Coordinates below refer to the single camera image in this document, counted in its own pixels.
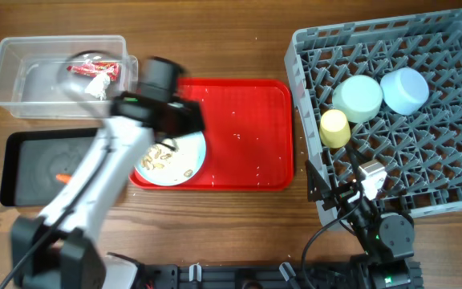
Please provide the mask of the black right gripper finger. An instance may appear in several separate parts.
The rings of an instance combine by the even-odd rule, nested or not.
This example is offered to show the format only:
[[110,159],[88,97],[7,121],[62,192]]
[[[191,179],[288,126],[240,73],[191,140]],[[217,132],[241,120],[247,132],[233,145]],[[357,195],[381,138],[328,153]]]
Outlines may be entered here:
[[324,201],[330,195],[330,186],[326,183],[320,172],[307,160],[305,162],[307,177],[308,201]]
[[363,165],[370,161],[370,159],[367,156],[359,152],[350,144],[345,145],[345,150],[353,169],[357,169],[360,165]]

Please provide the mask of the yellow plastic cup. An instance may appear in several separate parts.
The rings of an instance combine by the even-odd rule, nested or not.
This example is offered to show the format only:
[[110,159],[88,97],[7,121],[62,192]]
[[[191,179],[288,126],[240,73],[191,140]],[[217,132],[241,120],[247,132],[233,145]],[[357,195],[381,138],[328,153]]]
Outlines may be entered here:
[[343,147],[351,138],[351,129],[346,115],[337,110],[326,111],[321,118],[319,127],[321,142],[328,148]]

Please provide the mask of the light blue plate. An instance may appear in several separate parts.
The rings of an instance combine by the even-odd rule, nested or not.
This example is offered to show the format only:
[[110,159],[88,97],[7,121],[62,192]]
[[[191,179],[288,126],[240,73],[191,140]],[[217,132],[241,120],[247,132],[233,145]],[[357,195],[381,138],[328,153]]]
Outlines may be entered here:
[[136,163],[135,170],[153,185],[180,185],[197,174],[205,156],[205,136],[195,132],[151,145]]

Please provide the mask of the mint green bowl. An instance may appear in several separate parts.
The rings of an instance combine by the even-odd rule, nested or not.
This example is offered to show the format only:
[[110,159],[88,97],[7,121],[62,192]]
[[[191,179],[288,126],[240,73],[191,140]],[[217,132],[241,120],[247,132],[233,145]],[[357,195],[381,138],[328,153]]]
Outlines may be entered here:
[[351,76],[341,82],[332,95],[333,107],[343,112],[352,123],[373,119],[382,102],[382,88],[375,79],[366,75]]

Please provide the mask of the white tissue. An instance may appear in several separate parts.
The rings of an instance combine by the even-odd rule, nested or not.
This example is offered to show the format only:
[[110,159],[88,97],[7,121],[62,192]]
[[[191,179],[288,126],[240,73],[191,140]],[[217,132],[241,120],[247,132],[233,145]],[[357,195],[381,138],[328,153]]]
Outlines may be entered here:
[[111,82],[110,77],[106,73],[98,74],[84,89],[86,94],[94,96],[96,99],[105,100],[106,90]]

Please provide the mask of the light blue bowl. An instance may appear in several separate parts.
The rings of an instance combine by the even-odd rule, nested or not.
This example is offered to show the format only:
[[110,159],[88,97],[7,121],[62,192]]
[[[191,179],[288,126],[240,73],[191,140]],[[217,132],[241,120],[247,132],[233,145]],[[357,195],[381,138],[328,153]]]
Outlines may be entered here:
[[409,116],[419,110],[429,97],[426,79],[417,71],[403,67],[387,73],[380,81],[383,100],[400,115]]

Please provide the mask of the red snack wrapper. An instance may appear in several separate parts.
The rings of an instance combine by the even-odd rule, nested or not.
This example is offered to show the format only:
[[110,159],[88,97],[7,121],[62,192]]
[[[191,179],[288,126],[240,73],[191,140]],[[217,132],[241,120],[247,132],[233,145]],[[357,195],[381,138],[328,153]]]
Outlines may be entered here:
[[93,62],[86,60],[80,65],[68,66],[67,71],[95,78],[97,75],[107,75],[110,81],[116,81],[119,78],[121,66],[117,62]]

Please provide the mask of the orange carrot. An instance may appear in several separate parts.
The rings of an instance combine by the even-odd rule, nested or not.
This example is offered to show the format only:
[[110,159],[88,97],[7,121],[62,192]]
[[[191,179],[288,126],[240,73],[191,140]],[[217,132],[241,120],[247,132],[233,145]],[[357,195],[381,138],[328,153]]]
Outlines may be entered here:
[[63,184],[68,184],[71,180],[71,175],[65,173],[59,173],[55,175],[55,179]]

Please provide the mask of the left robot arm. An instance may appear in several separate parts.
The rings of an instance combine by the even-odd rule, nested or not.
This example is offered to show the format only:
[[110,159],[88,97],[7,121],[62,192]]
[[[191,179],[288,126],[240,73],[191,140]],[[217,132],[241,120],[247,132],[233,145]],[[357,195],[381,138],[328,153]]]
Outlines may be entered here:
[[151,57],[137,92],[110,104],[71,180],[36,218],[12,225],[13,268],[0,283],[19,288],[145,288],[144,264],[96,248],[107,212],[137,160],[164,138],[204,130],[198,103],[179,97],[185,69]]

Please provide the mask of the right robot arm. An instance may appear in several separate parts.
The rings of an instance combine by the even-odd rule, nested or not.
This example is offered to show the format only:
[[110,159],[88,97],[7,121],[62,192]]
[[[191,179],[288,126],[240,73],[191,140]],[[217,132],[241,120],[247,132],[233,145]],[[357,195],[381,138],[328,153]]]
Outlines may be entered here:
[[308,199],[322,201],[323,209],[337,210],[337,218],[322,226],[302,251],[301,270],[306,284],[315,288],[306,268],[306,256],[311,245],[331,227],[347,222],[363,248],[363,253],[351,257],[351,277],[361,288],[415,288],[409,259],[414,256],[415,224],[409,214],[399,211],[380,212],[373,200],[382,189],[387,171],[376,159],[367,159],[347,144],[355,178],[345,185],[332,187],[310,162],[306,162]]

